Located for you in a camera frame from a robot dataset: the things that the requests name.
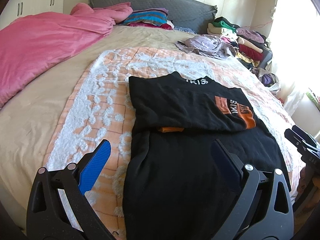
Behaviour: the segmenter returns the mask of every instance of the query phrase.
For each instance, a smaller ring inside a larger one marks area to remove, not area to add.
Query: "metal screw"
[[[76,164],[75,163],[70,163],[68,165],[68,170],[74,170],[76,168]]]
[[[244,167],[248,171],[252,171],[253,170],[253,166],[251,164],[246,164]]]
[[[281,169],[275,169],[275,173],[278,174],[278,175],[282,175]]]
[[[41,167],[39,170],[38,170],[38,173],[39,174],[42,174],[42,173],[44,173],[45,172],[45,168],[44,167]]]

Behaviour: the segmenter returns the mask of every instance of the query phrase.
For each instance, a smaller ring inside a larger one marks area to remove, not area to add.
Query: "gray quilted headboard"
[[[133,10],[166,8],[169,10],[168,20],[175,26],[191,28],[199,34],[207,33],[208,23],[217,13],[217,6],[195,0],[89,0],[89,5],[103,8],[122,2],[131,2]]]

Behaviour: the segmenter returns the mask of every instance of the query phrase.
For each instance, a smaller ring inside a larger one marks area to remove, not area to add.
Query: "black shirt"
[[[239,88],[209,77],[129,78],[136,108],[131,161],[124,183],[127,239],[209,239],[235,194],[212,159],[219,139],[243,163],[258,170],[286,166],[264,123]],[[161,133],[159,127],[181,127]]]

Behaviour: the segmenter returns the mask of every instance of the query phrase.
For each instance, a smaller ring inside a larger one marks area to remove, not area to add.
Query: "beige bed sheet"
[[[111,35],[43,73],[3,107],[0,111],[0,200],[19,226],[25,226],[36,171],[42,166],[58,119],[85,68],[108,49],[178,50],[175,41],[193,36],[179,31],[115,26]]]

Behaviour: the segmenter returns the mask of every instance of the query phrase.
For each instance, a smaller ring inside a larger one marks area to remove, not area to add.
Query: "pink duvet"
[[[99,10],[79,3],[72,15],[30,15],[1,30],[0,109],[37,76],[109,35],[115,21],[131,13],[130,3]]]

